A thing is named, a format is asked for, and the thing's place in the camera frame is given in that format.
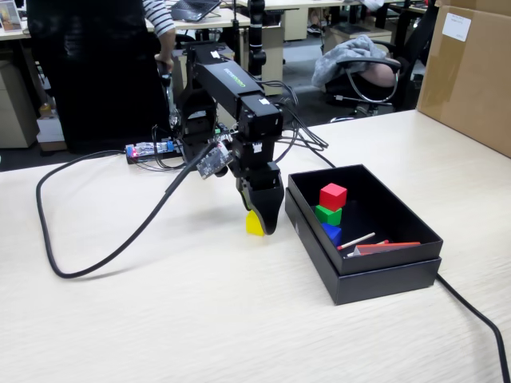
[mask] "circuit board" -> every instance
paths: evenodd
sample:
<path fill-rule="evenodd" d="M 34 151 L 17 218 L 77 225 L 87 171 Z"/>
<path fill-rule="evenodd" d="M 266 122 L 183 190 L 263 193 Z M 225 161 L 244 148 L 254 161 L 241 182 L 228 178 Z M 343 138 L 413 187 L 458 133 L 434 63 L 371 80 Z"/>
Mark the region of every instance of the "circuit board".
<path fill-rule="evenodd" d="M 209 176 L 212 176 L 233 160 L 231 153 L 229 153 L 225 145 L 218 142 L 216 148 L 212 149 L 206 157 L 199 162 L 197 170 L 202 179 L 206 180 Z"/>

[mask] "chair armrest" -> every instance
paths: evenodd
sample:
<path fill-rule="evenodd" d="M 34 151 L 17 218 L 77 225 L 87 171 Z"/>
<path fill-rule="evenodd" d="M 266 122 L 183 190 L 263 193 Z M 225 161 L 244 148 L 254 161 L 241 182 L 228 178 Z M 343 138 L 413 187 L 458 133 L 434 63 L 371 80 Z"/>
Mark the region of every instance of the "chair armrest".
<path fill-rule="evenodd" d="M 393 73 L 397 73 L 401 69 L 401 64 L 396 61 L 372 57 L 347 58 L 345 60 L 337 61 L 337 65 L 341 68 L 347 69 L 350 64 L 354 64 L 356 62 L 366 62 L 368 64 L 384 64 L 390 67 Z"/>
<path fill-rule="evenodd" d="M 385 46 L 389 50 L 389 52 L 391 52 L 391 53 L 394 53 L 396 51 L 396 49 L 398 48 L 396 45 L 390 44 L 389 42 L 386 42 L 386 41 L 373 40 L 373 43 L 375 45 L 383 45 L 383 46 Z"/>

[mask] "laptop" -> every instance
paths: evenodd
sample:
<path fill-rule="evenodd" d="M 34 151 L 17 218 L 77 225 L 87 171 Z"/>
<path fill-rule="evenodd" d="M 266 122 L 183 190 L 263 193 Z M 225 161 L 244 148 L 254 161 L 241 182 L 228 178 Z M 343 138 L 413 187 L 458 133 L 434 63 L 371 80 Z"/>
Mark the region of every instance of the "laptop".
<path fill-rule="evenodd" d="M 220 0 L 180 0 L 170 8 L 174 20 L 198 22 L 220 5 Z"/>

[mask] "gray cloth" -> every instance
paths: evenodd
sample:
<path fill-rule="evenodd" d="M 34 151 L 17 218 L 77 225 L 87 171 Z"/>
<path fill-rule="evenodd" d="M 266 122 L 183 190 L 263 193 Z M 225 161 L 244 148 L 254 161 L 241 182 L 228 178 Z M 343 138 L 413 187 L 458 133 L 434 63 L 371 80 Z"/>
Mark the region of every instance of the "gray cloth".
<path fill-rule="evenodd" d="M 365 34 L 357 37 L 355 40 L 339 44 L 317 60 L 314 74 L 312 75 L 313 86 L 320 88 L 328 81 L 343 74 L 343 70 L 336 64 L 337 61 L 341 61 L 343 58 L 357 57 L 385 58 L 386 53 L 376 48 L 376 45 Z M 351 64 L 350 72 L 363 72 L 369 68 L 369 65 L 366 62 Z"/>

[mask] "white stick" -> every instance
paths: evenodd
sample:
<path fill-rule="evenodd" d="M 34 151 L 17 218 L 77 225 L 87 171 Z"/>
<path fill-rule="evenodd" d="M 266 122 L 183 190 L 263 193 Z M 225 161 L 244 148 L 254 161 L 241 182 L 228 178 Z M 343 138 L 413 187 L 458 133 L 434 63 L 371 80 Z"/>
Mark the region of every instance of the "white stick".
<path fill-rule="evenodd" d="M 342 250 L 342 249 L 346 249 L 347 247 L 349 246 L 352 246 L 352 245 L 355 245 L 356 243 L 359 243 L 359 242 L 362 242 L 370 237 L 374 237 L 375 236 L 375 233 L 370 233 L 368 235 L 364 235 L 363 237 L 359 238 L 359 239 L 356 239 L 355 241 L 351 241 L 351 242 L 348 242 L 348 243 L 344 243 L 343 245 L 341 246 L 338 246 L 337 247 L 337 250 Z"/>
<path fill-rule="evenodd" d="M 388 242 L 389 242 L 389 241 L 384 240 L 384 241 L 382 241 L 382 242 L 378 242 L 378 243 L 376 243 L 376 244 L 377 244 L 377 245 L 383 245 L 384 243 L 388 243 Z M 353 253 L 350 253 L 350 254 L 348 254 L 348 255 L 347 255 L 347 257 L 352 257 L 352 256 L 353 256 Z"/>

